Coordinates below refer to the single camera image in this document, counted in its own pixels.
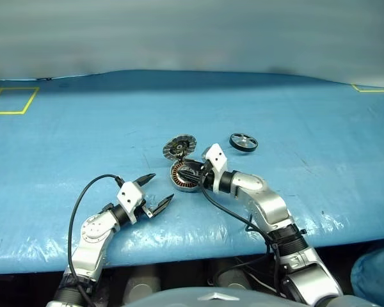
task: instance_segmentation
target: wire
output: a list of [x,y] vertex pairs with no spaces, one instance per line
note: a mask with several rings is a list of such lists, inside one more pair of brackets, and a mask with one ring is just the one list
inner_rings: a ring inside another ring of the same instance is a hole
[[79,284],[78,276],[77,276],[76,270],[74,269],[74,264],[72,263],[72,252],[71,252],[71,249],[72,249],[72,226],[73,226],[73,224],[74,224],[74,218],[76,217],[76,212],[77,212],[79,203],[80,203],[81,200],[83,199],[85,192],[86,192],[86,191],[91,187],[91,185],[93,185],[96,181],[98,181],[98,180],[100,180],[100,179],[102,179],[102,178],[106,178],[106,177],[111,177],[111,178],[114,178],[115,180],[117,180],[117,177],[118,177],[118,176],[111,175],[111,174],[105,174],[105,175],[98,176],[97,178],[94,178],[93,180],[91,180],[90,183],[86,185],[86,187],[83,189],[83,191],[81,192],[81,194],[78,196],[78,199],[77,199],[77,201],[76,201],[76,204],[74,205],[74,208],[72,209],[71,218],[70,218],[70,224],[69,224],[69,226],[68,226],[68,241],[67,241],[67,258],[68,258],[68,265],[70,266],[71,275],[72,275],[72,277],[74,278],[74,281],[77,283],[77,289],[78,289],[79,293],[82,295],[82,297],[84,298],[84,300],[87,302],[87,304],[88,304],[90,307],[95,307],[95,305],[94,305],[94,303],[91,301],[91,299],[90,299],[90,297],[88,296],[88,294],[84,291],[84,289],[82,288],[82,286]]
[[202,171],[200,174],[199,186],[200,186],[200,189],[202,190],[202,193],[206,197],[206,199],[210,203],[212,203],[215,207],[217,207],[218,209],[224,211],[225,213],[229,214],[230,216],[234,217],[235,219],[240,220],[241,222],[243,222],[247,226],[250,226],[252,228],[250,231],[255,231],[255,232],[260,233],[260,235],[263,237],[263,239],[266,241],[266,243],[270,242],[270,240],[271,240],[270,236],[268,234],[266,234],[265,232],[263,232],[259,227],[257,227],[253,223],[249,222],[247,219],[241,217],[240,215],[236,214],[235,212],[230,211],[228,208],[222,206],[220,203],[218,203],[216,200],[214,200],[213,198],[211,198],[209,196],[209,194],[207,193],[207,191],[205,190],[205,187],[204,187],[204,180],[205,180],[204,173],[205,172]]
[[275,288],[272,288],[271,286],[261,282],[256,276],[254,276],[251,272],[247,272],[245,271],[245,273],[247,275],[249,275],[250,277],[253,278],[254,281],[256,281],[259,285],[265,287],[266,289],[269,289],[270,291],[274,292],[274,293],[277,293],[276,289]]
[[280,266],[280,252],[277,244],[273,244],[273,251],[275,252],[275,273],[273,275],[273,283],[275,284],[276,295],[280,296],[280,285],[279,285],[279,266]]
[[[240,264],[244,263],[244,261],[241,260],[239,257],[235,257],[235,259],[236,259]],[[263,275],[264,277],[273,278],[272,275],[270,275],[270,274],[268,274],[268,273],[266,273],[266,272],[261,272],[261,271],[255,269],[254,267],[251,267],[250,265],[247,265],[246,268],[247,268],[247,269],[250,269],[252,272],[254,272],[254,273],[256,273],[256,274]]]
[[[236,214],[235,212],[233,211],[230,211],[228,208],[225,208],[224,206],[222,206],[220,203],[218,203],[216,200],[214,200],[213,198],[211,198],[209,196],[209,194],[207,193],[207,191],[205,190],[205,187],[204,187],[204,180],[205,180],[205,176],[208,172],[208,169],[210,167],[211,163],[210,161],[207,161],[203,168],[202,168],[202,172],[200,173],[200,180],[199,180],[199,186],[200,186],[200,189],[202,190],[202,193],[204,194],[204,196],[206,197],[206,199],[212,203],[215,207],[217,207],[218,209],[224,211],[225,213],[229,214],[230,216],[240,220],[241,222],[243,222],[244,224],[246,224],[246,231],[255,231],[255,232],[258,232],[262,237],[263,239],[265,240],[266,242],[266,246],[267,246],[267,251],[266,251],[266,254],[260,258],[260,259],[257,259],[258,261],[261,261],[263,260],[264,258],[267,258],[267,255],[270,251],[270,245],[272,243],[272,238],[265,232],[263,232],[259,227],[257,227],[256,225],[254,225],[251,221],[248,221],[247,219],[241,217],[240,215]],[[274,244],[274,248],[273,248],[273,251],[275,253],[275,271],[274,271],[274,275],[273,275],[273,283],[275,284],[275,288],[276,288],[276,294],[280,296],[280,287],[279,287],[279,266],[280,266],[280,253],[279,253],[279,250],[278,250],[278,246],[276,246]],[[252,260],[254,262],[246,262],[246,263],[242,263],[242,264],[237,264],[237,265],[233,265],[232,267],[229,267],[229,268],[226,268],[226,269],[223,269],[223,270],[220,270],[218,271],[214,277],[213,277],[213,283],[214,285],[217,285],[218,284],[218,277],[223,274],[224,272],[227,272],[229,270],[232,270],[232,269],[236,269],[236,268],[239,268],[239,267],[244,267],[244,266],[247,266],[247,265],[250,265],[250,264],[253,264],[255,263],[256,261],[255,260]]]
[[251,261],[247,261],[247,262],[243,262],[241,264],[235,264],[235,265],[232,265],[231,267],[227,267],[227,268],[219,270],[213,276],[213,285],[215,287],[219,286],[218,279],[219,279],[219,276],[221,276],[223,273],[228,272],[230,270],[238,269],[240,267],[246,267],[247,265],[256,264],[257,262],[261,262],[261,261],[265,260],[268,257],[269,252],[270,252],[270,245],[267,245],[267,247],[266,247],[266,254],[261,256],[260,258],[257,258],[257,259],[251,260]]

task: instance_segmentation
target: black wheel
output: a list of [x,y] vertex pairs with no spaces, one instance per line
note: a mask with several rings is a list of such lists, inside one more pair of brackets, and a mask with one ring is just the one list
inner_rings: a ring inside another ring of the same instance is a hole
[[233,133],[229,138],[229,143],[241,152],[254,152],[258,145],[255,138],[244,133]]

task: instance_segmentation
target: white bracket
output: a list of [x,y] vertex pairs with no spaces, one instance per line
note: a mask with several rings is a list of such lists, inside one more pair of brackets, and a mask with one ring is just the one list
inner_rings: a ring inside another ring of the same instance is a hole
[[213,144],[205,154],[205,159],[209,160],[213,165],[213,193],[219,194],[219,183],[222,174],[227,170],[227,161],[225,154],[219,144]]
[[134,210],[142,202],[144,195],[144,192],[141,190],[138,184],[128,181],[124,182],[116,196],[121,206],[127,213],[131,224],[136,223]]

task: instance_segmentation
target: silver robot arm segment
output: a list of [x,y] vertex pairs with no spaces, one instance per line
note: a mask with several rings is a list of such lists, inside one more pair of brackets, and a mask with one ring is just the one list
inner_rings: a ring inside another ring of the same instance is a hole
[[255,175],[228,172],[227,158],[218,144],[208,149],[205,158],[213,166],[214,193],[230,193],[240,201],[278,248],[281,287],[285,294],[309,306],[341,296],[339,284],[303,238],[305,232],[294,223],[284,200],[266,181]]
[[[99,214],[89,217],[81,227],[80,241],[72,254],[72,263],[78,277],[78,283],[91,296],[100,278],[106,261],[106,251],[114,234],[123,225],[134,224],[142,214],[149,218],[157,216],[171,201],[173,195],[162,200],[155,210],[146,207],[145,193],[141,186],[146,184],[155,174],[140,177],[133,182],[123,182],[117,194],[118,205],[112,203],[105,206]],[[47,307],[82,307],[86,301],[77,290],[77,281],[73,278],[69,266],[54,296]]]

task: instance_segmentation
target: blue table surface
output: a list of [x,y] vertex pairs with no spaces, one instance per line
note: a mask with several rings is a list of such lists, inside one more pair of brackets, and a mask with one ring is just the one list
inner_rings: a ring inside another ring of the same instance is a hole
[[[384,93],[307,77],[217,72],[126,71],[54,79],[0,81],[0,274],[62,271],[74,202],[94,177],[133,180],[154,206],[170,206],[117,233],[108,265],[138,265],[264,252],[263,240],[205,201],[171,185],[163,145],[196,137],[200,158],[219,143],[236,169],[265,178],[286,201],[314,246],[384,238]],[[243,154],[228,137],[245,132],[258,149]],[[94,185],[77,212],[79,227],[116,202],[113,180]],[[216,197],[248,217],[238,202]]]

